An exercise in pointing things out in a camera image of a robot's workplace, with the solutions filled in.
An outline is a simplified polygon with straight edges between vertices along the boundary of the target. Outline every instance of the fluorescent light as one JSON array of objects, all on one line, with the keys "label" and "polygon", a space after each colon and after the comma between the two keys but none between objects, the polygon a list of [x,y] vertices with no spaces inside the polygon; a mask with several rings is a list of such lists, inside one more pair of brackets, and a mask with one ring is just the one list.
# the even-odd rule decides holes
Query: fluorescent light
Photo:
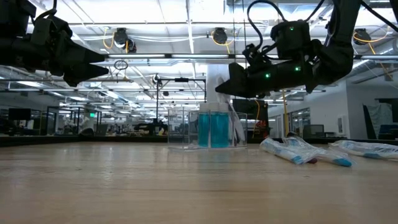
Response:
[{"label": "fluorescent light", "polygon": [[106,52],[107,54],[110,54],[106,49],[100,49],[100,51]]},{"label": "fluorescent light", "polygon": [[225,54],[172,54],[172,58],[228,58]]},{"label": "fluorescent light", "polygon": [[56,92],[51,92],[51,93],[54,94],[55,96],[64,97],[64,95],[56,93]]},{"label": "fluorescent light", "polygon": [[108,96],[110,96],[110,97],[112,97],[114,99],[118,99],[119,98],[119,96],[116,93],[112,92],[112,91],[107,91],[105,94],[107,94]]},{"label": "fluorescent light", "polygon": [[86,101],[87,100],[86,98],[78,97],[78,96],[71,96],[70,98],[73,100],[77,100],[77,101]]},{"label": "fluorescent light", "polygon": [[360,65],[363,65],[364,63],[366,63],[366,62],[368,62],[368,61],[369,61],[369,59],[368,59],[368,60],[362,60],[362,61],[360,61],[360,62],[358,62],[358,63],[355,63],[355,64],[353,65],[353,69],[356,68],[356,67],[358,67],[358,66],[360,66]]},{"label": "fluorescent light", "polygon": [[159,101],[174,101],[174,102],[184,102],[184,101],[204,101],[204,99],[159,99]]},{"label": "fluorescent light", "polygon": [[77,91],[104,91],[104,90],[102,90],[102,89],[80,89]]},{"label": "fluorescent light", "polygon": [[111,54],[109,58],[164,58],[164,54]]},{"label": "fluorescent light", "polygon": [[28,81],[20,81],[17,82],[19,84],[23,84],[23,85],[27,85],[27,86],[31,86],[31,87],[42,87],[42,85],[36,83],[36,82],[28,82]]}]

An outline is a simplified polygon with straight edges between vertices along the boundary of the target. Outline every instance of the white plastic wrap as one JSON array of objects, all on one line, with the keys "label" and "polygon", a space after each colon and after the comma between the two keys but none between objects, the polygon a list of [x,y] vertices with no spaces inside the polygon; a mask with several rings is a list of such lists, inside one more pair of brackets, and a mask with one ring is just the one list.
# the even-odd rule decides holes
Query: white plastic wrap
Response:
[{"label": "white plastic wrap", "polygon": [[398,159],[398,146],[341,140],[330,144],[348,154],[372,159]]},{"label": "white plastic wrap", "polygon": [[343,153],[333,149],[325,150],[320,147],[315,147],[297,136],[283,138],[283,142],[288,146],[296,146],[297,150],[316,152],[315,157],[323,161],[331,162],[333,164],[345,167],[351,167],[353,164],[353,161],[349,158],[347,153]]},{"label": "white plastic wrap", "polygon": [[312,160],[318,153],[317,150],[301,150],[297,146],[281,144],[272,138],[263,140],[260,148],[283,159],[287,159],[294,164],[304,164]]}]

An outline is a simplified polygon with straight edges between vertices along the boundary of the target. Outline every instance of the desk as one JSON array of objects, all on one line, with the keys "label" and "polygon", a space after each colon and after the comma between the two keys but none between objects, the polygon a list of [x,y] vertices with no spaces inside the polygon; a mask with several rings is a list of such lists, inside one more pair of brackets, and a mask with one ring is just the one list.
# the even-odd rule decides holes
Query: desk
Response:
[{"label": "desk", "polygon": [[1,223],[396,223],[398,162],[75,142],[0,149]]}]

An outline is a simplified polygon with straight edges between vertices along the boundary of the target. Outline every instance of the ceiling light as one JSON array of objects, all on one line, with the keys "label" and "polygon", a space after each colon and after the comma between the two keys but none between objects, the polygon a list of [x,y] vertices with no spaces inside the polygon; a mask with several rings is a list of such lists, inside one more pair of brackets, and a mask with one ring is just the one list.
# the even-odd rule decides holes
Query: ceiling light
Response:
[{"label": "ceiling light", "polygon": [[77,90],[77,91],[104,91],[104,90],[102,90],[102,89],[79,89],[79,90]]},{"label": "ceiling light", "polygon": [[228,58],[226,54],[173,54],[172,58]]},{"label": "ceiling light", "polygon": [[86,98],[78,97],[78,96],[71,96],[70,98],[73,100],[77,100],[77,101],[86,101],[87,100]]},{"label": "ceiling light", "polygon": [[36,83],[36,82],[28,82],[28,81],[21,81],[21,82],[17,82],[19,84],[23,84],[23,85],[27,85],[27,86],[31,86],[31,87],[42,87],[42,85]]},{"label": "ceiling light", "polygon": [[164,58],[164,54],[111,54],[109,58]]},{"label": "ceiling light", "polygon": [[100,51],[106,52],[107,54],[110,54],[106,49],[100,49]]},{"label": "ceiling light", "polygon": [[64,97],[64,95],[62,95],[62,94],[59,94],[59,93],[56,93],[56,92],[51,92],[53,95],[55,95],[55,96],[59,96],[59,97]]},{"label": "ceiling light", "polygon": [[107,92],[105,92],[105,94],[107,94],[108,96],[110,96],[110,97],[112,97],[114,99],[118,99],[119,98],[119,96],[116,93],[112,92],[112,91],[107,91]]}]

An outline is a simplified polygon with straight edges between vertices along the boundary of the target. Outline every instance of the white wall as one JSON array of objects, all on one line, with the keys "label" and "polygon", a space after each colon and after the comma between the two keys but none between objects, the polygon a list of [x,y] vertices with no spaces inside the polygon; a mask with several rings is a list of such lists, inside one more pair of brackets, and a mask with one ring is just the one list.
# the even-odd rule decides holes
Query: white wall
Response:
[{"label": "white wall", "polygon": [[398,89],[389,85],[348,85],[347,97],[350,137],[367,139],[363,105],[375,105],[378,98],[398,98]]},{"label": "white wall", "polygon": [[[325,132],[338,132],[337,119],[348,117],[346,82],[340,81],[336,87],[328,87],[324,93],[312,93],[304,96],[304,101],[288,102],[287,112],[310,108],[311,124],[323,124]],[[283,106],[268,110],[268,117],[282,115]],[[346,136],[349,137],[348,119],[346,119]]]}]

